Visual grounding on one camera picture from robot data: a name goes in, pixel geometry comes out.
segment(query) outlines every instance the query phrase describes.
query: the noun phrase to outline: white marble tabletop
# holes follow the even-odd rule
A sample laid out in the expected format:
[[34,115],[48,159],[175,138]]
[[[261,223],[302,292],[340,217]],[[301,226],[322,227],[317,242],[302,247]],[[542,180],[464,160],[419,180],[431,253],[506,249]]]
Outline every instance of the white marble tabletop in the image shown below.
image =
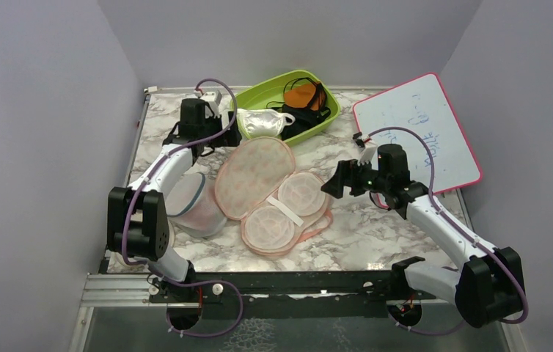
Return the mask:
[[[352,105],[375,92],[333,92],[341,105],[339,117],[321,134],[294,146],[297,170],[310,170],[328,180],[339,160],[358,158],[352,142],[356,123]],[[159,154],[162,141],[179,120],[180,102],[191,94],[155,94],[141,132],[131,181],[137,179]],[[223,95],[221,111],[230,99]],[[232,148],[220,148],[200,158],[188,171],[216,178],[219,167]],[[440,197],[443,205],[461,221],[464,213],[455,192]],[[225,228],[207,239],[192,238],[175,227],[171,243],[198,271],[345,271],[386,269],[391,264],[421,256],[435,265],[451,265],[449,257],[425,233],[403,220],[396,212],[378,209],[367,196],[345,195],[332,203],[334,221],[319,235],[299,243],[284,257],[268,259],[254,254],[241,240],[240,222],[229,220]],[[126,268],[113,256],[109,273],[146,271]]]

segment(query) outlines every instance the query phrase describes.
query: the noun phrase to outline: lime green basket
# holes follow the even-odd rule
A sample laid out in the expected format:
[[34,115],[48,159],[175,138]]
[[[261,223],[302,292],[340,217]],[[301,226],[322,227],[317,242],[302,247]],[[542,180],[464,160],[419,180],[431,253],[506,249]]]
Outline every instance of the lime green basket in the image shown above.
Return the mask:
[[[288,73],[284,73],[280,76],[259,83],[256,86],[250,87],[247,90],[235,95],[235,99],[238,101],[238,108],[247,110],[266,109],[266,105],[271,101],[283,101],[283,88],[285,87],[285,85],[293,81],[294,79],[303,77],[309,77],[316,82],[320,81],[320,79],[318,77],[315,77],[313,73],[305,70],[294,70]],[[294,136],[290,139],[285,140],[285,143],[287,143],[290,147],[315,136],[321,131],[326,130],[326,128],[339,115],[341,108],[339,106],[339,103],[337,102],[337,99],[335,99],[333,93],[331,93],[326,88],[326,86],[324,87],[324,90],[326,91],[326,106],[331,109],[331,114],[320,125],[306,130],[305,132],[300,133],[298,136]],[[238,120],[237,122],[240,132],[247,139],[251,139],[251,136],[249,136],[249,134],[242,128],[240,120]]]

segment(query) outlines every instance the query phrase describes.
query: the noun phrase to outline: gray wall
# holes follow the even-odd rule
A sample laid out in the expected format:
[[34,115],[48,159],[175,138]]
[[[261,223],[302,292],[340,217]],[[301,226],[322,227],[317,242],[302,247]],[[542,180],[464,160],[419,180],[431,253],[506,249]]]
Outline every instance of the gray wall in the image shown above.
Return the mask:
[[484,178],[475,229],[522,256],[531,351],[553,351],[553,0],[484,0],[441,74]]
[[0,1],[0,351],[67,350],[141,90],[95,0]]
[[481,0],[99,0],[139,79],[248,85],[306,68],[333,85],[440,72]]

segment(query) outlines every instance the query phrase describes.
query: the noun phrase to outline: pink mesh laundry bag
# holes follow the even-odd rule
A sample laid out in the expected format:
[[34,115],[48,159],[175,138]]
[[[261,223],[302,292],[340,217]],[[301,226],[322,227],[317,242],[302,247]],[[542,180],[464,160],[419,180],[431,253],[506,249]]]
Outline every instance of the pink mesh laundry bag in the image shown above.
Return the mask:
[[241,144],[219,170],[216,202],[226,217],[242,221],[242,241],[255,253],[287,254],[332,222],[323,181],[295,169],[283,141],[260,137]]

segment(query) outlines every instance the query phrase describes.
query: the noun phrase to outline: white mesh laundry bag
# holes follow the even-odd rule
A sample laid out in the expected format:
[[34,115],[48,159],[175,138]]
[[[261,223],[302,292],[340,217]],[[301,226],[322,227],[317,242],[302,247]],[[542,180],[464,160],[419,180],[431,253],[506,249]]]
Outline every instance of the white mesh laundry bag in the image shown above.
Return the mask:
[[242,221],[242,241],[253,252],[287,254],[331,224],[322,180],[295,169],[291,149],[270,137],[244,142],[221,166],[216,202],[225,216]]
[[165,205],[169,220],[195,238],[212,236],[227,222],[214,199],[214,182],[202,173],[183,176]]

